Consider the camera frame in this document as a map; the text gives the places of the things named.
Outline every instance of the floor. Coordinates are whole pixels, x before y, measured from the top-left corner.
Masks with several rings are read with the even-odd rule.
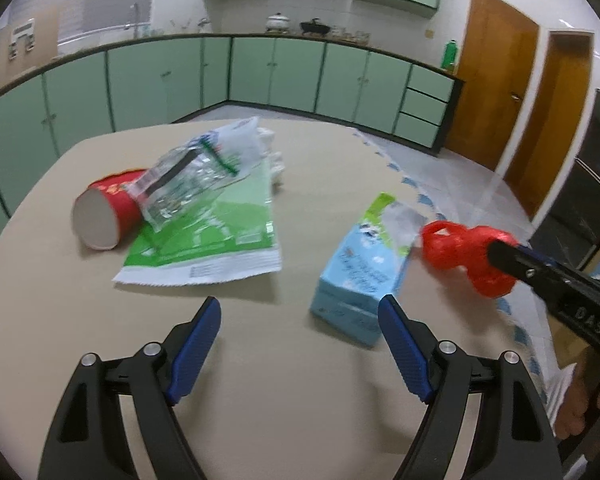
[[[200,115],[193,121],[237,120],[254,115],[266,119],[308,120],[272,110],[225,105]],[[509,186],[493,171],[449,150],[442,149],[440,156],[435,157],[381,137],[369,137],[388,153],[404,173],[419,184],[422,192],[433,200],[439,211],[450,221],[468,227],[489,225],[508,231],[522,243],[528,241],[533,234],[522,206]],[[557,371],[558,365],[544,303],[535,297],[528,286],[521,283],[506,298],[511,306],[512,316],[530,335],[541,374],[547,381]]]

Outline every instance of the brown door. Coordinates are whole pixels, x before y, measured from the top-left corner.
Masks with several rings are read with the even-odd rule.
[[[533,68],[538,25],[502,0],[472,0],[458,66],[465,81],[445,146],[495,170]]]
[[[505,181],[531,216],[558,175],[589,89],[593,36],[552,32],[534,109]]]

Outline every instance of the beige tabletop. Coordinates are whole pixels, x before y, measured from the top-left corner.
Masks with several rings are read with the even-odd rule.
[[[176,407],[209,480],[390,480],[425,406],[404,386],[384,342],[364,349],[308,311],[327,260],[381,192],[416,203],[352,130],[263,120],[287,166],[274,196],[283,270],[213,286],[117,286],[128,243],[103,253],[72,234],[73,200],[88,183],[150,166],[194,134],[227,121],[154,126],[86,140],[22,202],[0,236],[0,449],[24,480],[36,477],[46,432],[80,356],[130,356],[188,321],[207,295],[222,327],[192,394]],[[407,314],[438,338],[496,358],[513,347],[493,301],[462,272],[435,274],[413,251],[400,294]],[[471,398],[446,476],[462,476],[479,399]],[[154,478],[132,402],[123,415],[141,479]]]

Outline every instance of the metal screw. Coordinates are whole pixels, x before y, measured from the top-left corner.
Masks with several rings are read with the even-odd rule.
[[[504,352],[504,360],[507,363],[511,363],[512,365],[514,365],[520,361],[520,356],[510,350],[508,352]]]
[[[85,354],[80,359],[82,366],[91,366],[98,360],[96,354]]]
[[[440,348],[440,351],[443,354],[453,354],[456,352],[456,350],[458,350],[458,347],[451,341],[441,341],[438,345],[438,348]]]
[[[160,343],[147,343],[146,345],[144,345],[142,352],[144,353],[144,355],[152,356],[158,355],[160,353],[160,350],[162,350]]]

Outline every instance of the blue gripper pad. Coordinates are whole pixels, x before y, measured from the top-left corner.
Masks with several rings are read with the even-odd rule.
[[[387,297],[380,300],[378,305],[380,329],[407,388],[422,402],[428,402],[434,390],[429,383],[427,360],[396,312],[396,308],[400,307],[397,304],[394,307]]]
[[[191,393],[205,362],[209,349],[220,330],[220,303],[215,298],[206,306],[206,310],[187,337],[171,367],[171,384],[166,397],[173,404]]]

